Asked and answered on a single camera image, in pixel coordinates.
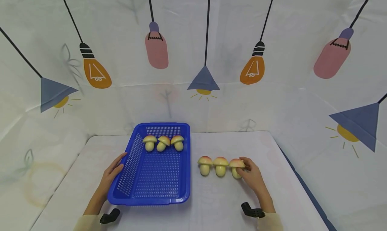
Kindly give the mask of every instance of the pink light bulb drawing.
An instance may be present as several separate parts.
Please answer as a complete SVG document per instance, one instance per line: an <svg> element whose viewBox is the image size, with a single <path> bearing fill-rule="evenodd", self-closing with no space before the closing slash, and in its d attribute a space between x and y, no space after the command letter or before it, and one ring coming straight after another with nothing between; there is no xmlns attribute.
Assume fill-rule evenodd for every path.
<svg viewBox="0 0 387 231"><path fill-rule="evenodd" d="M153 18L152 0L149 0L150 16L149 33L145 37L145 48L151 66L165 69L168 66L168 50L165 38L160 34L159 25Z"/></svg>
<svg viewBox="0 0 387 231"><path fill-rule="evenodd" d="M333 78L349 56L349 53L351 52L351 43L349 42L349 39L353 35L352 27L368 1L369 0L364 1L351 26L343 30L338 38L329 42L321 51L321 54L313 67L314 73L319 78Z"/></svg>

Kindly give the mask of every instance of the printed backdrop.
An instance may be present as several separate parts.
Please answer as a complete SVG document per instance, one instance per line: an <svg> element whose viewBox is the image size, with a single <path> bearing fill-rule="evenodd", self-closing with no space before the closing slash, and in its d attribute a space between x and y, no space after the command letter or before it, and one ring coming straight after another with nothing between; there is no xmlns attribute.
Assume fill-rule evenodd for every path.
<svg viewBox="0 0 387 231"><path fill-rule="evenodd" d="M384 230L385 1L0 0L2 226L89 137L187 122L270 131L337 230Z"/></svg>

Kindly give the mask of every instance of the sleeve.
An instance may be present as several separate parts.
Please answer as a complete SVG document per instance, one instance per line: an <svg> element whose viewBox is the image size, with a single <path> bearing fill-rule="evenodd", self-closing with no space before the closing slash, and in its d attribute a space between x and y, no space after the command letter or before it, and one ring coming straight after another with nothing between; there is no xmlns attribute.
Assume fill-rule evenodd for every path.
<svg viewBox="0 0 387 231"><path fill-rule="evenodd" d="M99 221L101 216L101 214L81 216L75 225L74 231L100 231L101 224Z"/></svg>
<svg viewBox="0 0 387 231"><path fill-rule="evenodd" d="M264 218L258 219L259 231L283 231L280 216L277 213L265 213Z"/></svg>

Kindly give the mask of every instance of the tabletop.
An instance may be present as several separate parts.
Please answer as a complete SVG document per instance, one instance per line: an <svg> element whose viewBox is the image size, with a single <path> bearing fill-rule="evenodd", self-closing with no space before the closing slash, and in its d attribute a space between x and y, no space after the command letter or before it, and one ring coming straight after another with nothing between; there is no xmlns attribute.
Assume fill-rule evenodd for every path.
<svg viewBox="0 0 387 231"><path fill-rule="evenodd" d="M125 151L129 136L92 137L33 226L33 231L72 230L82 215L102 172ZM191 134L191 196L185 203L168 206L114 206L117 221L105 225L109 231L255 230L257 220L245 216L241 204L259 207L254 192L228 170L219 178L212 169L207 177L197 165L202 155L213 160L246 156L260 168L284 230L327 231L307 193L267 131Z"/></svg>

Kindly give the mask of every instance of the blue plastic basket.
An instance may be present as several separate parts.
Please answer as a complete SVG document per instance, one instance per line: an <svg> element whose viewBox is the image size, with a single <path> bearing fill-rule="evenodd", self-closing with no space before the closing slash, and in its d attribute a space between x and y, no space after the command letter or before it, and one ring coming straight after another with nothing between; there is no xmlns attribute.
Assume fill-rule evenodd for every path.
<svg viewBox="0 0 387 231"><path fill-rule="evenodd" d="M107 196L114 205L143 206L183 203L191 192L191 138L186 123L144 123L137 125L121 160L124 168L114 179ZM145 150L142 139L175 135L184 138L183 151L171 145L163 152Z"/></svg>

